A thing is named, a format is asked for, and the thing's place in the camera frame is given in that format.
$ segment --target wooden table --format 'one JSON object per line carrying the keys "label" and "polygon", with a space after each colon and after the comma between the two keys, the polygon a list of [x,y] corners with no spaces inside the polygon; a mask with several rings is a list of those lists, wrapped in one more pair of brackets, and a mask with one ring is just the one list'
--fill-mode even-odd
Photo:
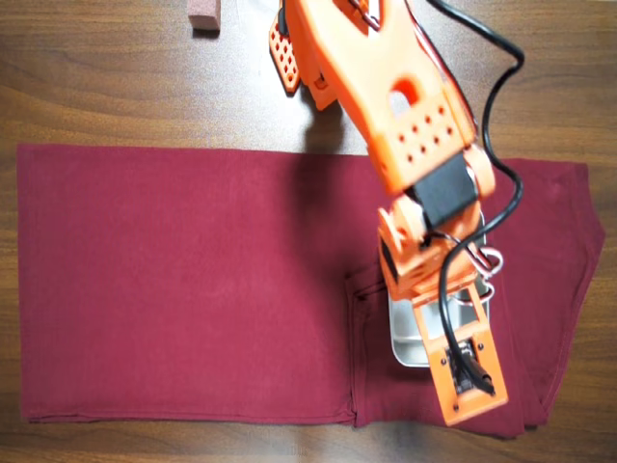
{"label": "wooden table", "polygon": [[[617,459],[617,3],[460,0],[519,43],[520,76],[496,105],[503,157],[584,161],[607,231],[548,426],[514,441],[411,422],[29,425],[19,415],[15,147],[19,142],[364,154],[335,106],[287,97],[267,46],[278,0],[223,0],[220,35],[185,2],[0,0],[0,460],[478,461]],[[417,1],[476,114],[509,59]]]}

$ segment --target eraser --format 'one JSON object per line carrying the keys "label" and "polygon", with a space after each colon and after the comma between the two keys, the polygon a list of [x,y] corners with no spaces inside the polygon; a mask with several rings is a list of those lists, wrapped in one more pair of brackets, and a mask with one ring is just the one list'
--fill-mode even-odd
{"label": "eraser", "polygon": [[193,29],[221,29],[221,0],[188,0],[187,10]]}

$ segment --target wire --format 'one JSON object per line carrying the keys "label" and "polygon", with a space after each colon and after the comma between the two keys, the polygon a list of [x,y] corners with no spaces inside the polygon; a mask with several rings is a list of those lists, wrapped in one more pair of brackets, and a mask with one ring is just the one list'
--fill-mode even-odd
{"label": "wire", "polygon": [[[493,109],[493,103],[495,102],[496,96],[499,90],[501,90],[501,88],[503,87],[503,84],[505,84],[505,82],[510,77],[512,77],[523,67],[524,53],[514,43],[502,37],[485,24],[479,22],[471,16],[468,16],[467,14],[456,10],[454,7],[444,3],[443,1],[426,1],[439,12],[470,28],[473,32],[480,35],[482,38],[486,39],[496,47],[505,51],[506,53],[512,55],[516,60],[516,63],[512,67],[508,68],[494,84],[487,98],[486,105],[484,107],[484,113],[482,115],[482,141],[484,143],[484,150],[487,152],[491,163],[513,181],[515,185],[514,194],[507,206],[496,217],[494,217],[490,222],[486,223],[483,227],[479,228],[476,232],[470,234],[465,239],[462,239],[454,248],[452,248],[452,250],[450,250],[450,252],[443,260],[439,282],[440,316],[442,318],[443,332],[447,339],[448,347],[450,348],[452,361],[461,368],[461,371],[467,375],[471,383],[477,389],[492,395],[495,393],[495,387],[474,371],[471,364],[469,363],[469,359],[463,355],[463,352],[461,351],[461,348],[456,341],[456,337],[454,336],[454,331],[452,330],[452,323],[450,321],[450,315],[447,309],[447,271],[452,261],[456,259],[458,254],[464,249],[466,249],[471,244],[471,242],[489,232],[492,232],[499,225],[501,225],[512,214],[512,212],[514,212],[514,210],[521,202],[521,198],[523,197],[523,182],[521,181],[521,178],[516,172],[503,164],[496,157],[495,152],[493,151],[493,144],[491,143],[491,135],[489,132],[489,124],[491,119],[491,110]],[[411,12],[408,0],[405,0],[405,3],[407,4],[408,10]]]}

